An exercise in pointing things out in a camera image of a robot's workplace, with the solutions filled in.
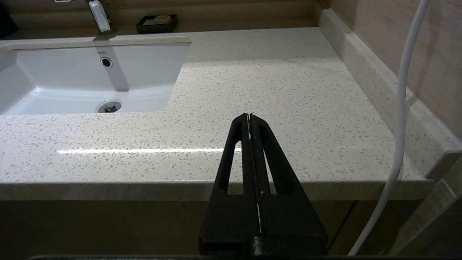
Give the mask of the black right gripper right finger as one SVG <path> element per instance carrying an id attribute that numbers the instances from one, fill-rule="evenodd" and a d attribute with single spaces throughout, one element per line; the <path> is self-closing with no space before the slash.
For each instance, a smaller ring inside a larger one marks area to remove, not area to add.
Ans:
<path id="1" fill-rule="evenodd" d="M 251 115 L 262 253 L 325 253 L 327 233 L 273 131 Z"/>

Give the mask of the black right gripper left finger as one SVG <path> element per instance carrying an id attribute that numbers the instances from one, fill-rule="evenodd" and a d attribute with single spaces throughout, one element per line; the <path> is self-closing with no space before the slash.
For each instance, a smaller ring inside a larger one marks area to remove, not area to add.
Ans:
<path id="1" fill-rule="evenodd" d="M 241 142 L 243 193 L 228 194 L 235 145 Z M 259 234 L 256 180 L 249 139 L 249 115 L 236 117 L 224 146 L 200 234 L 200 253 L 244 253 Z"/>

